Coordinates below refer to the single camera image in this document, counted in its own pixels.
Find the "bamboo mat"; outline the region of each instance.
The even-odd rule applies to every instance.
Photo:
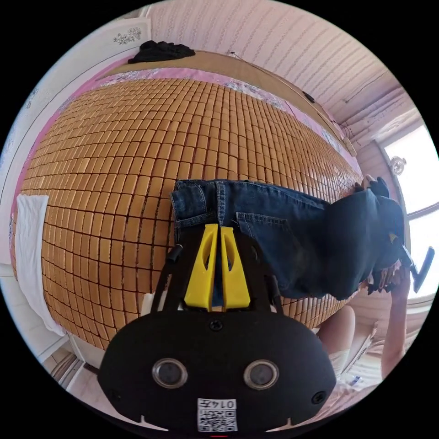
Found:
[[[274,183],[334,202],[358,176],[292,116],[223,86],[156,79],[86,92],[46,134],[21,188],[49,195],[42,269],[55,321],[105,349],[139,316],[173,245],[169,193],[188,178]],[[13,248],[12,259],[15,269]],[[345,303],[283,301],[310,328]]]
[[[351,153],[351,150],[349,150],[342,142],[340,133],[330,122],[331,118],[326,114],[325,110],[319,103],[311,103],[308,101],[299,87],[296,87],[275,73],[233,56],[197,50],[194,56],[182,59],[173,59],[171,61],[154,63],[124,64],[107,72],[101,78],[115,75],[117,73],[159,69],[163,67],[186,67],[188,69],[197,69],[205,72],[218,73],[220,75],[225,75],[229,76],[230,78],[244,81],[262,90],[268,91],[275,96],[285,99],[294,107],[298,108],[310,118],[314,119],[323,128],[328,130],[340,142],[340,145],[343,148],[347,149],[348,152]],[[325,115],[326,118],[322,118],[319,113]]]

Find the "person's leg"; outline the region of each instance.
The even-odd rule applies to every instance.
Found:
[[[329,355],[337,378],[343,372],[355,332],[355,313],[345,305],[320,325],[317,336]]]
[[[317,336],[331,354],[350,349],[354,331],[355,313],[349,305],[345,305],[320,325]]]

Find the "window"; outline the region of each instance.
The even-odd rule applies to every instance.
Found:
[[[419,292],[413,291],[413,282],[410,288],[409,299],[416,299],[436,293],[439,286],[439,210],[410,221],[410,242],[413,261],[418,270],[424,262],[429,246],[433,247],[436,254],[431,264],[430,271],[424,280]]]
[[[391,159],[406,159],[404,171],[397,177],[404,197],[407,214],[425,209],[439,202],[439,159],[425,125],[385,147]],[[421,268],[427,249],[433,247],[436,255],[430,271],[417,294],[410,290],[410,299],[435,294],[439,286],[439,210],[409,222],[410,253],[417,269]]]
[[[424,209],[439,201],[439,159],[425,125],[385,148],[391,159],[406,159],[397,177],[407,213]]]

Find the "wall decoration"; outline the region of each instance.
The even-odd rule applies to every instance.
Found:
[[[35,87],[32,91],[32,93],[29,95],[29,97],[27,98],[27,104],[26,104],[26,108],[29,109],[32,105],[32,100],[35,97],[35,95],[38,93],[38,88]]]
[[[140,40],[140,37],[142,36],[142,31],[139,27],[132,27],[128,29],[127,33],[121,34],[118,33],[117,36],[113,38],[113,41],[115,43],[121,44],[128,44],[132,43],[135,40]]]

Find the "qr code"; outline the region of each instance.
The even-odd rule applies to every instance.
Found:
[[[238,431],[236,400],[198,399],[198,431]]]

